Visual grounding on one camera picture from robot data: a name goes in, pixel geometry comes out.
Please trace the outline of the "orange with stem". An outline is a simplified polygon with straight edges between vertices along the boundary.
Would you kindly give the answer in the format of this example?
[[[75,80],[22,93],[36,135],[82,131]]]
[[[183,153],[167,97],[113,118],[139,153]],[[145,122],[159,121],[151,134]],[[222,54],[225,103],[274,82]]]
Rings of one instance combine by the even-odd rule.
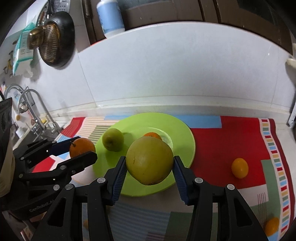
[[[74,140],[69,148],[70,158],[80,156],[86,152],[96,152],[95,145],[87,138],[78,138]]]

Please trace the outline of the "small orange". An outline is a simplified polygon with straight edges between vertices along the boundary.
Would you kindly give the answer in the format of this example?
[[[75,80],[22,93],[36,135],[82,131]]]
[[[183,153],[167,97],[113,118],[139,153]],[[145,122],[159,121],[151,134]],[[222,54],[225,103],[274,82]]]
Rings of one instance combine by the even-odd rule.
[[[274,235],[278,231],[280,220],[278,217],[272,217],[266,221],[264,226],[264,232],[267,237]]]

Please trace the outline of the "small yellow orange fruit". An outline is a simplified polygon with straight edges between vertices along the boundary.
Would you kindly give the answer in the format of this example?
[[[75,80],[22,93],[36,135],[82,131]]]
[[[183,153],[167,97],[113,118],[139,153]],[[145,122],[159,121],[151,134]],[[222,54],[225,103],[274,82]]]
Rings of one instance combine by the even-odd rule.
[[[243,179],[248,175],[248,163],[243,158],[236,158],[231,165],[233,175],[238,179]]]

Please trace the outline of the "green apple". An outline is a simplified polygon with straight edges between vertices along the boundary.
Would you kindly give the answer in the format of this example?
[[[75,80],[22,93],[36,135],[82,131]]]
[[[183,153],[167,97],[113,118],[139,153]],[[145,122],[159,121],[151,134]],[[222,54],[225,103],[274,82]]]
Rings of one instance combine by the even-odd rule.
[[[125,138],[116,128],[109,128],[102,136],[102,143],[108,151],[119,152],[123,148]]]

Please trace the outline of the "large yellow-green pear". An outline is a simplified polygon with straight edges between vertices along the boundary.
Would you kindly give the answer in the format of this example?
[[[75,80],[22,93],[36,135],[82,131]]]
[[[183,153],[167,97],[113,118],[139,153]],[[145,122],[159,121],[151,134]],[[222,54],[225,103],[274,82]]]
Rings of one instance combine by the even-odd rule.
[[[126,153],[129,173],[143,185],[161,183],[170,174],[174,162],[170,146],[155,137],[135,140]]]

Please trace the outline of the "orange tangerine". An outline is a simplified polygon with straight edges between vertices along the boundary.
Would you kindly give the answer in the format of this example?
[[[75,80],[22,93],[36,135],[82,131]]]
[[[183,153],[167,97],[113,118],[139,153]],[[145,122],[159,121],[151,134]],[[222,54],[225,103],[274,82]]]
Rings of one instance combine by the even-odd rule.
[[[161,136],[158,133],[155,133],[155,132],[145,133],[144,136],[145,137],[153,137],[153,138],[157,138],[159,140],[162,140]]]

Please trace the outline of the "chrome kitchen faucet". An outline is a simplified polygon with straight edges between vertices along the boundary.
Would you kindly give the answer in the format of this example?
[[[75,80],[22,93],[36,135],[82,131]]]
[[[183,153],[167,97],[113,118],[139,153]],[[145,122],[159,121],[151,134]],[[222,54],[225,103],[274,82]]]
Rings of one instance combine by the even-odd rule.
[[[18,112],[20,113],[23,107],[26,107],[33,117],[34,123],[32,126],[35,129],[39,128],[41,133],[44,133],[46,130],[48,130],[52,134],[60,133],[62,131],[62,128],[49,113],[43,102],[43,99],[37,90],[31,89],[29,87],[25,89],[21,88],[20,93],[20,98],[16,104]]]

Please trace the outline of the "colourful patterned mat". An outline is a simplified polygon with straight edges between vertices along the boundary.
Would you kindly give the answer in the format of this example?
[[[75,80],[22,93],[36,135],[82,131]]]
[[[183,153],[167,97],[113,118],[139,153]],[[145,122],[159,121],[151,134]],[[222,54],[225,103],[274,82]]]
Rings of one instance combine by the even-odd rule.
[[[233,184],[245,198],[259,223],[278,217],[278,231],[268,237],[280,240],[295,213],[295,195],[290,170],[276,135],[275,122],[268,118],[177,115],[191,130],[195,156],[189,168],[212,185]],[[62,142],[80,136],[95,145],[109,127],[126,116],[74,118],[56,138]],[[231,165],[243,158],[248,175],[236,178]],[[93,166],[73,177],[77,186],[95,179]],[[175,184],[148,196],[121,196],[109,220],[115,240],[185,240],[191,209],[180,200]]]

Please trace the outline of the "tissue paper pack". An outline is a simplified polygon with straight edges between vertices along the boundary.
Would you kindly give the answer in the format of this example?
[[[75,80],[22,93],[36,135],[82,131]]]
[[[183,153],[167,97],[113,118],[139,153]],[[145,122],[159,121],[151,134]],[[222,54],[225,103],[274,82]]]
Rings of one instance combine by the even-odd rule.
[[[34,56],[34,50],[28,48],[27,40],[30,31],[35,27],[34,23],[29,23],[21,32],[13,52],[13,76],[23,75],[25,78],[31,78],[33,72],[31,62]]]

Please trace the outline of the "lime green plate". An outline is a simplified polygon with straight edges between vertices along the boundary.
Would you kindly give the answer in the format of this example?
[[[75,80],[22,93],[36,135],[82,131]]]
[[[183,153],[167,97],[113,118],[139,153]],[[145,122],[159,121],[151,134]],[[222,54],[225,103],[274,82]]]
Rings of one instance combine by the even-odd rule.
[[[123,148],[120,152],[112,152],[103,145],[103,135],[111,128],[116,128],[124,136]],[[120,157],[125,156],[130,145],[146,133],[154,132],[170,146],[174,156],[180,156],[185,167],[189,168],[195,156],[195,140],[190,128],[178,118],[165,113],[141,113],[126,117],[103,132],[95,145],[97,161],[93,164],[96,178],[103,177],[114,168]],[[143,185],[126,174],[121,194],[130,197],[143,197],[162,192],[175,184],[173,173],[159,184]]]

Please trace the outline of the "brass strainer ladle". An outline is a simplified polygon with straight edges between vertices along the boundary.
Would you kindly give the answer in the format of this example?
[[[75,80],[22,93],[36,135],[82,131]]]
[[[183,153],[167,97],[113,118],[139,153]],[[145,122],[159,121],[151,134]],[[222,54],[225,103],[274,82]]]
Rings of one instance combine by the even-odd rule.
[[[60,32],[53,23],[37,26],[29,31],[27,48],[39,49],[41,58],[47,63],[54,63],[57,59]]]

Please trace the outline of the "black frying pan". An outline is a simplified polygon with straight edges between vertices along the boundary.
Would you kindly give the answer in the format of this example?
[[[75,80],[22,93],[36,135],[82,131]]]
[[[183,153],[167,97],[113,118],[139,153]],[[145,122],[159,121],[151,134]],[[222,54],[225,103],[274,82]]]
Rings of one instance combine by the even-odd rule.
[[[45,24],[55,24],[60,32],[60,42],[57,52],[57,59],[54,63],[47,65],[54,68],[62,68],[71,59],[75,47],[75,28],[72,17],[65,11],[60,11],[53,14]]]

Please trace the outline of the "perforated steel steamer plate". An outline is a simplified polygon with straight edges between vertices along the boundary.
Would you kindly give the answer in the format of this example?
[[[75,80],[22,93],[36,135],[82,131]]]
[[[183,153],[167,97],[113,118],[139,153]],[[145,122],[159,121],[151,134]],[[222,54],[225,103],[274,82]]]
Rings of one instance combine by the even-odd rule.
[[[70,0],[49,0],[47,14],[52,15],[60,11],[65,11],[69,13],[70,4]]]

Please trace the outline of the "blue white pump bottle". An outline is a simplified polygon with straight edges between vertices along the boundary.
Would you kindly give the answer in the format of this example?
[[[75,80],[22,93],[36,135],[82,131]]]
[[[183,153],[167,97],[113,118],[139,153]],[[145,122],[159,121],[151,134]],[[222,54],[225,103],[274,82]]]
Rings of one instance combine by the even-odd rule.
[[[100,1],[96,5],[100,25],[106,38],[125,31],[121,11],[116,0]]]

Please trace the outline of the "cream handled saucepan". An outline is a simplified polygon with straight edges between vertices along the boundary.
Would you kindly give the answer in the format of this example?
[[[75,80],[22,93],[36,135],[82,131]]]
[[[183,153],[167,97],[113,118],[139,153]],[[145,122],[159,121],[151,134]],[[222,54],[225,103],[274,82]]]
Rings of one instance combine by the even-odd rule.
[[[296,59],[295,58],[288,58],[286,60],[288,66],[291,66],[293,69],[296,69]]]

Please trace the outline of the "dark window frame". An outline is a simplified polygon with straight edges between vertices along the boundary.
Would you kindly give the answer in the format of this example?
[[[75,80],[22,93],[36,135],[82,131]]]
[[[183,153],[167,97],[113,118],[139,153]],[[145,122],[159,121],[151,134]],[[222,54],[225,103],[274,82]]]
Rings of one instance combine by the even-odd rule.
[[[200,21],[258,34],[293,53],[295,34],[266,1],[118,1],[126,30],[147,25]]]

